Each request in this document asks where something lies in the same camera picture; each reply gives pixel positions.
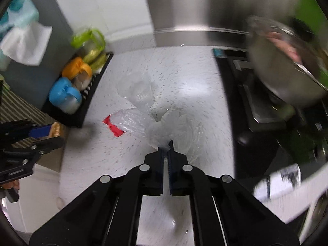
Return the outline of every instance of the white wall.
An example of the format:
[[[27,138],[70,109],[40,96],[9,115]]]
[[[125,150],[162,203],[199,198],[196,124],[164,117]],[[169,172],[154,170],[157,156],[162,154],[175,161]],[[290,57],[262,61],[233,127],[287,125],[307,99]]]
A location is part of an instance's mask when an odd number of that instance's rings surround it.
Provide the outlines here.
[[[147,0],[57,0],[73,31],[92,26],[107,41],[152,33]]]

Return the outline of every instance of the red tag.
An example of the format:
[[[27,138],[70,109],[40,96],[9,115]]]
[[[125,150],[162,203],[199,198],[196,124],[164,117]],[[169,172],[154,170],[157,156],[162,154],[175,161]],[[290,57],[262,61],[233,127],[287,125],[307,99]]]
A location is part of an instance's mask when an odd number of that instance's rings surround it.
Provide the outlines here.
[[[110,120],[110,115],[106,117],[103,121],[103,123],[107,124],[110,130],[113,132],[115,137],[119,137],[125,133],[125,131],[120,130],[117,126],[113,125]]]

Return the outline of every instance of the metal screw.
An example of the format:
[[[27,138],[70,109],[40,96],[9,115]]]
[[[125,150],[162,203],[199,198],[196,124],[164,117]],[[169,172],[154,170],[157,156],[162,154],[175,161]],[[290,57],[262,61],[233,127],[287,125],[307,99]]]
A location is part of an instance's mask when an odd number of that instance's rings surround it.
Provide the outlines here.
[[[192,166],[191,166],[191,165],[184,165],[184,166],[182,167],[182,169],[183,169],[183,171],[189,172],[189,171],[192,170]]]
[[[232,182],[232,177],[229,176],[229,175],[224,175],[224,176],[222,176],[221,179],[222,179],[222,181],[225,182],[225,183],[230,183],[230,182]]]
[[[143,164],[143,165],[139,166],[139,169],[141,171],[148,171],[150,169],[150,166],[147,164]]]
[[[100,178],[101,183],[108,183],[110,182],[110,176],[104,175]]]

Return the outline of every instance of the clear plastic bag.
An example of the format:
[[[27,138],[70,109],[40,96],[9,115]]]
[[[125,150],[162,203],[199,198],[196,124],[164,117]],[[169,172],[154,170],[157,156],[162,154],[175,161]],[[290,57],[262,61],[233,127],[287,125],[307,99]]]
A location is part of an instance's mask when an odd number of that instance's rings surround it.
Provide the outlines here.
[[[117,92],[141,111],[148,111],[154,104],[150,76],[147,72],[139,71],[124,76],[117,84]]]
[[[138,108],[119,110],[110,115],[110,122],[120,130],[130,132],[136,137],[147,137],[146,129],[156,120],[148,112]]]
[[[179,110],[167,111],[158,122],[150,113],[137,108],[119,110],[110,115],[110,122],[122,131],[146,138],[155,149],[169,150],[169,142],[173,140],[174,150],[185,154],[189,163],[203,153],[203,125]]]

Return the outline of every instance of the striped cloth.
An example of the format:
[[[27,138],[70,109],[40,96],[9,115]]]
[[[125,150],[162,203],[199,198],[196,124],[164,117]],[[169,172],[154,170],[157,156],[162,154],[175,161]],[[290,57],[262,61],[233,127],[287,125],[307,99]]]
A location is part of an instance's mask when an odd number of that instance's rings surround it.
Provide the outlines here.
[[[38,125],[52,124],[56,120],[30,105],[5,86],[2,87],[0,123],[28,119]],[[27,148],[38,139],[29,137],[13,144],[15,148]]]

